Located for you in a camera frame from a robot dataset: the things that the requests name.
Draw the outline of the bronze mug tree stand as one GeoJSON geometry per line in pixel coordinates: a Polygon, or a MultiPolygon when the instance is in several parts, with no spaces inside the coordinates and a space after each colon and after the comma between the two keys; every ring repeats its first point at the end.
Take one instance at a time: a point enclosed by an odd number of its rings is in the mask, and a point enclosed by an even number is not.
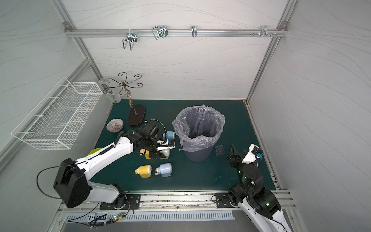
{"type": "Polygon", "coordinates": [[[115,80],[111,77],[104,78],[99,80],[101,85],[105,85],[102,92],[104,94],[113,94],[115,89],[119,89],[118,95],[126,96],[128,98],[128,103],[130,107],[130,111],[128,114],[128,125],[130,126],[138,126],[140,125],[145,117],[146,108],[142,104],[134,104],[131,90],[140,89],[144,86],[143,83],[139,82],[139,80],[143,77],[141,74],[135,74],[134,80],[128,80],[128,73],[127,72],[120,72],[118,77],[123,77],[123,80],[115,80]]]}

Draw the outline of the green pencil sharpener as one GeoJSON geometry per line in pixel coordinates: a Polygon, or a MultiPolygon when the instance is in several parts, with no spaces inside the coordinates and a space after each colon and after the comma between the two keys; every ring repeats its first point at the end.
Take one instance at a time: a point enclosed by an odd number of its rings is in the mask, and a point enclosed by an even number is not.
{"type": "Polygon", "coordinates": [[[168,160],[170,157],[171,150],[169,148],[160,151],[160,159],[168,160]]]}

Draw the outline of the light blue pencil sharpener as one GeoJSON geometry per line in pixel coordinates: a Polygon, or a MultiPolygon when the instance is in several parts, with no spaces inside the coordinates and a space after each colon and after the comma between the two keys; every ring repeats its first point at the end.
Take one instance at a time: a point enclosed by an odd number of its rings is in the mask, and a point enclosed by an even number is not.
{"type": "Polygon", "coordinates": [[[162,177],[170,177],[172,174],[172,165],[170,163],[161,164],[156,170],[155,175],[161,175],[162,177]]]}

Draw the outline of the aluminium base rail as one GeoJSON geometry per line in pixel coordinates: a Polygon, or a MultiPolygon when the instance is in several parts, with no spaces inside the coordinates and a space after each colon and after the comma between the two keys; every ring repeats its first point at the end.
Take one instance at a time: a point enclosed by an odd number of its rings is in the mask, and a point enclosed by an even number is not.
{"type": "MultiPolygon", "coordinates": [[[[282,209],[296,209],[295,202],[288,190],[273,190],[282,209]]],[[[228,191],[133,191],[126,197],[131,209],[142,211],[155,210],[212,210],[232,208],[228,191]]],[[[75,208],[67,208],[61,204],[57,212],[87,212],[97,203],[88,200],[75,208]]]]}

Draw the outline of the yellow pencil sharpener front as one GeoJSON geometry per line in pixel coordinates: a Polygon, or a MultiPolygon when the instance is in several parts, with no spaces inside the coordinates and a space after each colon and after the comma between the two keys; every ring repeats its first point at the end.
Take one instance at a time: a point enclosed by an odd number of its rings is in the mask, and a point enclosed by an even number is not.
{"type": "Polygon", "coordinates": [[[140,166],[135,170],[135,174],[139,175],[141,178],[151,178],[152,167],[151,165],[140,166]]]}

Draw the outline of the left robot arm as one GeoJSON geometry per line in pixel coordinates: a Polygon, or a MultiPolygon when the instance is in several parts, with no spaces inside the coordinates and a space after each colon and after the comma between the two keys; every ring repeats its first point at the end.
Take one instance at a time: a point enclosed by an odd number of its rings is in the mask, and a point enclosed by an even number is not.
{"type": "Polygon", "coordinates": [[[159,135],[158,131],[159,127],[148,121],[136,130],[120,132],[113,143],[91,155],[64,160],[56,167],[58,173],[53,184],[56,198],[67,208],[87,202],[105,203],[115,210],[124,208],[128,199],[121,187],[94,183],[92,179],[105,167],[135,151],[147,159],[166,158],[169,150],[175,148],[175,139],[166,132],[159,135]]]}

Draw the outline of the clear sharpener tray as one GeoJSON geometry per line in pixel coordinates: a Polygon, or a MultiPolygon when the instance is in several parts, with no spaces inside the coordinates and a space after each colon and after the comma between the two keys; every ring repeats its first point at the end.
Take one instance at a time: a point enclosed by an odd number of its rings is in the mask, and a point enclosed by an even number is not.
{"type": "Polygon", "coordinates": [[[225,154],[225,149],[223,145],[215,146],[215,155],[216,156],[223,156],[225,154]]]}

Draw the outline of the lime green bowl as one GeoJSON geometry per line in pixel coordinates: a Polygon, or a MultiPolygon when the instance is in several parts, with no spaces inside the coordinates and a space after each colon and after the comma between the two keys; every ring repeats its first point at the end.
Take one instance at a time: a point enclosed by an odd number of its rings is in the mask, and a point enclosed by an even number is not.
{"type": "Polygon", "coordinates": [[[88,153],[88,156],[90,156],[90,155],[92,155],[92,154],[94,154],[94,153],[96,153],[96,152],[98,152],[100,150],[101,150],[101,148],[96,148],[96,149],[92,150],[91,152],[89,152],[88,153]]]}

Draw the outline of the grey trash bin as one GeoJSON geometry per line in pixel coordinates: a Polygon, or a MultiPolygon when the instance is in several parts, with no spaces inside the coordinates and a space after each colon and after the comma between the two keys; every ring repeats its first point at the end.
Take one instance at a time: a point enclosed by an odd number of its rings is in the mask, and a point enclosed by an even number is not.
{"type": "Polygon", "coordinates": [[[208,148],[205,148],[199,151],[194,151],[194,152],[183,150],[183,153],[191,161],[202,162],[209,158],[209,156],[212,153],[213,148],[214,146],[211,146],[211,147],[208,147],[208,148]]]}

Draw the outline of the clear plastic bin liner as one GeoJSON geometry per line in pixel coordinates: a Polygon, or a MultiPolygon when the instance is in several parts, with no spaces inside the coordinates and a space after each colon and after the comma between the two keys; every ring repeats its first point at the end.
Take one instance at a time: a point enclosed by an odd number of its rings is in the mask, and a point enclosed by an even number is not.
{"type": "Polygon", "coordinates": [[[224,131],[225,116],[205,105],[183,109],[172,121],[181,149],[196,152],[214,146],[224,131]]]}

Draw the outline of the aluminium top rail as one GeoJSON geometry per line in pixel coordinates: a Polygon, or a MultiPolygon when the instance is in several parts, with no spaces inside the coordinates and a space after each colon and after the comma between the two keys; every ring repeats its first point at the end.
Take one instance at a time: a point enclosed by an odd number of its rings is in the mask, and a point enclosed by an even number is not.
{"type": "MultiPolygon", "coordinates": [[[[63,22],[64,32],[70,38],[124,38],[131,30],[137,38],[154,38],[151,29],[124,29],[124,30],[78,30],[70,22],[63,22]]],[[[200,29],[197,27],[197,37],[253,37],[251,33],[258,33],[260,29],[200,29]]],[[[284,37],[288,34],[286,28],[268,29],[269,32],[277,33],[276,37],[284,37]]],[[[191,27],[188,29],[168,29],[167,37],[193,38],[191,27]]]]}

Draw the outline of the clear glass cup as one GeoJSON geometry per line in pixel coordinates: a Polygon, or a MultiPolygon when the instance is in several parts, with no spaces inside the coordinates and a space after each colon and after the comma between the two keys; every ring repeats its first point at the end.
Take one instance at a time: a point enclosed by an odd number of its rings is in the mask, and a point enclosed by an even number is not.
{"type": "Polygon", "coordinates": [[[120,83],[112,78],[100,79],[99,84],[103,86],[102,92],[108,97],[111,103],[117,104],[121,101],[118,88],[120,83]]]}

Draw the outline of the pink patterned bowl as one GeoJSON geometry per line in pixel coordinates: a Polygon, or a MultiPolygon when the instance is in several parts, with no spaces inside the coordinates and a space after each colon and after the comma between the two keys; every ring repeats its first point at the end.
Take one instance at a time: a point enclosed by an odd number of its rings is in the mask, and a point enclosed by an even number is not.
{"type": "Polygon", "coordinates": [[[109,132],[116,133],[120,132],[123,129],[124,123],[121,119],[113,119],[109,121],[106,125],[106,128],[109,132]]]}

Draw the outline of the green mat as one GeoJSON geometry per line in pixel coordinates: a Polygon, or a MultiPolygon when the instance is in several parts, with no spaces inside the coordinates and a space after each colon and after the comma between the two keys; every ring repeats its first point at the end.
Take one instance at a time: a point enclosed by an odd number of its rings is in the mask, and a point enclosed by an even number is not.
{"type": "MultiPolygon", "coordinates": [[[[172,121],[185,108],[205,105],[214,108],[224,115],[226,123],[218,144],[228,152],[235,146],[239,153],[248,150],[258,140],[243,101],[206,101],[206,100],[140,100],[135,104],[145,106],[145,119],[151,119],[161,131],[173,129],[172,121]]],[[[125,191],[151,190],[227,190],[238,182],[236,169],[229,166],[226,154],[211,153],[201,162],[189,160],[179,141],[171,150],[168,162],[173,171],[170,177],[154,175],[142,178],[135,170],[143,165],[157,168],[163,164],[161,159],[146,159],[135,151],[126,155],[101,170],[93,181],[101,184],[117,184],[125,191]]]]}

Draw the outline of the metal hook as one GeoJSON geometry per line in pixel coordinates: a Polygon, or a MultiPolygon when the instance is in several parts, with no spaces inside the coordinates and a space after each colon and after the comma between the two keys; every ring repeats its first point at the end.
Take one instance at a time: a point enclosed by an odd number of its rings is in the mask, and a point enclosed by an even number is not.
{"type": "Polygon", "coordinates": [[[126,34],[126,38],[122,40],[123,49],[129,48],[130,51],[133,50],[134,44],[138,41],[137,35],[129,30],[129,33],[126,34]]]}
{"type": "Polygon", "coordinates": [[[269,32],[267,26],[263,26],[261,28],[261,31],[258,33],[251,33],[252,36],[259,36],[259,37],[276,37],[277,33],[275,32],[269,32]]]}
{"type": "Polygon", "coordinates": [[[163,25],[154,26],[151,31],[156,41],[158,41],[159,38],[164,39],[169,34],[167,27],[163,25]]]}
{"type": "Polygon", "coordinates": [[[193,38],[197,37],[197,27],[196,26],[191,27],[191,33],[192,33],[193,38]]]}

